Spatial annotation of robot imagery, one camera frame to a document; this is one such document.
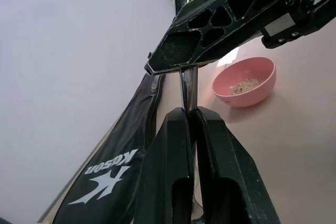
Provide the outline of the oatmeal in bowl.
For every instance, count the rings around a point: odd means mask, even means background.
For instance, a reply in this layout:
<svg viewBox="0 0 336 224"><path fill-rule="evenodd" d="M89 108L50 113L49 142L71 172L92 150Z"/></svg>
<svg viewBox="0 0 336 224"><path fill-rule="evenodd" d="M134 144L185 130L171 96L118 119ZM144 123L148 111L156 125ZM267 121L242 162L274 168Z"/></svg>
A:
<svg viewBox="0 0 336 224"><path fill-rule="evenodd" d="M253 90L254 88L258 87L260 84L261 84L261 81L259 79L256 79L256 78L246 79L230 87L229 95L233 96L233 95L238 95L238 94L249 92Z"/></svg>

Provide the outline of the black bag with white logo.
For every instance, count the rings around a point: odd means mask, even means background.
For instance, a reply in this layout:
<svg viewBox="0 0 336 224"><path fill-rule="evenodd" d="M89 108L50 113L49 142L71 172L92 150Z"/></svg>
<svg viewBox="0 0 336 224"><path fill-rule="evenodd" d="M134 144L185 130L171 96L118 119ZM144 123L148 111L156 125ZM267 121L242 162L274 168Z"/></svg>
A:
<svg viewBox="0 0 336 224"><path fill-rule="evenodd" d="M146 74L102 146L79 173L52 224L130 224L144 156L156 135L165 76Z"/></svg>

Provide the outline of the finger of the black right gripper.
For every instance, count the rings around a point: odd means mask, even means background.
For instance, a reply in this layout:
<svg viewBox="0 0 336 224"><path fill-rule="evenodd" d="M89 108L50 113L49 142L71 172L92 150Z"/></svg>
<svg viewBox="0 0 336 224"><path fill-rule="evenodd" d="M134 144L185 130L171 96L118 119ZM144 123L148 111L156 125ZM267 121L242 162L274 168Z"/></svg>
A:
<svg viewBox="0 0 336 224"><path fill-rule="evenodd" d="M289 0L192 0L175 16L145 68L159 74L216 61L294 4Z"/></svg>

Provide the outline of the metal spoon handle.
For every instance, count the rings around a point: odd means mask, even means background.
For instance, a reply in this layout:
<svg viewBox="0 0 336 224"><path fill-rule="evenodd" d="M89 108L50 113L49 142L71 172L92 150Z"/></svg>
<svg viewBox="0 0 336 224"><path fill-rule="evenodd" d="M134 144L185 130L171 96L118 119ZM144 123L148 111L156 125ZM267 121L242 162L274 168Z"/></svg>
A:
<svg viewBox="0 0 336 224"><path fill-rule="evenodd" d="M197 108L198 67L180 70L182 106L186 113Z"/></svg>

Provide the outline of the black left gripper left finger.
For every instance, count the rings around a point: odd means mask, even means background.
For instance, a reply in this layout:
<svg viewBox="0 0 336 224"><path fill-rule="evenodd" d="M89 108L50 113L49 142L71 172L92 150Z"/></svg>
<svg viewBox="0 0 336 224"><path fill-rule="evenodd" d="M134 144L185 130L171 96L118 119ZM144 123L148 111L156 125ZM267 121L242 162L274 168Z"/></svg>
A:
<svg viewBox="0 0 336 224"><path fill-rule="evenodd" d="M194 166L187 116L169 112L142 164L133 224L191 224Z"/></svg>

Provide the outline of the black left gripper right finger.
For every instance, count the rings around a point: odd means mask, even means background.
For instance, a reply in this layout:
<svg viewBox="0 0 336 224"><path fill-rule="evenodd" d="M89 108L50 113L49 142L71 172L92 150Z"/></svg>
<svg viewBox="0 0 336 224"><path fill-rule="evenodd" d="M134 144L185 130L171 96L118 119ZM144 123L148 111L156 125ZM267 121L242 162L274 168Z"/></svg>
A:
<svg viewBox="0 0 336 224"><path fill-rule="evenodd" d="M281 224L258 168L218 113L189 113L204 224Z"/></svg>

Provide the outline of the white paper label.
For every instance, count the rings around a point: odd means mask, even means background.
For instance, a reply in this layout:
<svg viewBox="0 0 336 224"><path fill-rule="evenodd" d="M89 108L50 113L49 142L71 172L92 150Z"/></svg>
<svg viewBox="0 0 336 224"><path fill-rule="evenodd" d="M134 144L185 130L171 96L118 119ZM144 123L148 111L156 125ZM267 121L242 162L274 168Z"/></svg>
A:
<svg viewBox="0 0 336 224"><path fill-rule="evenodd" d="M221 67L227 64L231 64L237 57L239 51L239 47L233 49L228 54L220 58L220 60L217 63L217 67Z"/></svg>

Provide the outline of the pink bowl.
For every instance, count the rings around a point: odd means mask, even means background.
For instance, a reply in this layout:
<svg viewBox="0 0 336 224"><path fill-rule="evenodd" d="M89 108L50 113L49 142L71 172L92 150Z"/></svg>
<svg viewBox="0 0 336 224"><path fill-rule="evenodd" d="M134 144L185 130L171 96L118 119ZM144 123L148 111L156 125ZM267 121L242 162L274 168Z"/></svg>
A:
<svg viewBox="0 0 336 224"><path fill-rule="evenodd" d="M235 86L257 80L259 85L238 94ZM268 58L252 57L226 67L213 81L212 92L225 104L235 108L255 105L267 98L276 83L276 65Z"/></svg>

